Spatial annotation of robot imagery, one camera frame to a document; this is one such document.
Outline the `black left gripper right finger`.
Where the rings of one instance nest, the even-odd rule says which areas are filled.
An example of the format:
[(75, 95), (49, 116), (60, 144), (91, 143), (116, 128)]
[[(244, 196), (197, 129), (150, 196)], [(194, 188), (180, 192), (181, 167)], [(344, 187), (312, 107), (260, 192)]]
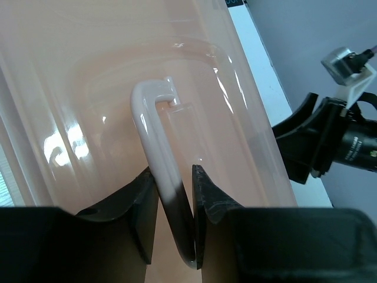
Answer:
[(203, 282), (375, 282), (376, 226), (336, 208), (247, 208), (192, 167)]

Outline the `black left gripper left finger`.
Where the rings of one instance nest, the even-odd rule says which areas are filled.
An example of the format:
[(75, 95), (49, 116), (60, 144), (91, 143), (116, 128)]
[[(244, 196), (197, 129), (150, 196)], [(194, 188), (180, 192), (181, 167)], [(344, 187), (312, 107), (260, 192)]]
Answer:
[(73, 215), (58, 207), (1, 209), (2, 282), (144, 282), (157, 218), (149, 169)]

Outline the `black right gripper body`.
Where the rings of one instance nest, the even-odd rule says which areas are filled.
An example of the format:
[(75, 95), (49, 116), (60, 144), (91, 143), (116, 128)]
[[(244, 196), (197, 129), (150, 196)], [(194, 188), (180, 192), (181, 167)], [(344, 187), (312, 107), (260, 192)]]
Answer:
[(273, 134), (290, 180), (305, 184), (321, 177), (332, 163), (376, 171), (376, 121), (364, 118), (358, 104), (309, 93)]

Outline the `pink plastic toolbox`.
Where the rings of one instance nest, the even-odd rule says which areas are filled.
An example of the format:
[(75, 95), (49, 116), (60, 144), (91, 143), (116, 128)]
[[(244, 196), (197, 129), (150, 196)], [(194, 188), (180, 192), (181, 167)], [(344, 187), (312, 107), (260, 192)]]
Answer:
[(247, 208), (296, 199), (224, 1), (2, 1), (1, 173), (79, 213), (149, 169), (144, 282), (203, 282), (192, 167)]

